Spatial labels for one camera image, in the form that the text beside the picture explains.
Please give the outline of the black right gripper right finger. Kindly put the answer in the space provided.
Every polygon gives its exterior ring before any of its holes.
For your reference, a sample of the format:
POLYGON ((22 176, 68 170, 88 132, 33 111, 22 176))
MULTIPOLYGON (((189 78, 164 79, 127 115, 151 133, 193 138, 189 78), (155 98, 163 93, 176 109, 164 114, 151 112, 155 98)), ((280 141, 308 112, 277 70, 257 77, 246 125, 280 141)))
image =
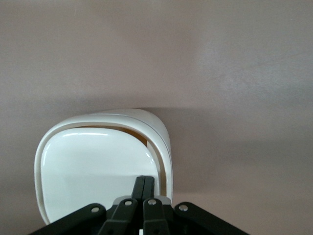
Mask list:
POLYGON ((155 179, 143 177, 145 235, 246 235, 247 232, 190 202, 172 207, 169 198, 154 195, 155 179))

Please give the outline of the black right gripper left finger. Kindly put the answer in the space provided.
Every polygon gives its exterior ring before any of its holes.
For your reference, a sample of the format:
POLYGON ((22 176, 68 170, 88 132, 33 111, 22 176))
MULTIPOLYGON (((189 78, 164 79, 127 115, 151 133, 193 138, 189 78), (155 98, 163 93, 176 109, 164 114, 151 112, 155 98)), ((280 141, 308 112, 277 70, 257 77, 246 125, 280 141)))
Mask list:
POLYGON ((132 225, 138 199, 144 190, 145 177, 135 180, 131 196, 117 198, 107 210, 93 203, 84 206, 57 221, 34 232, 33 235, 135 235, 138 229, 132 225))

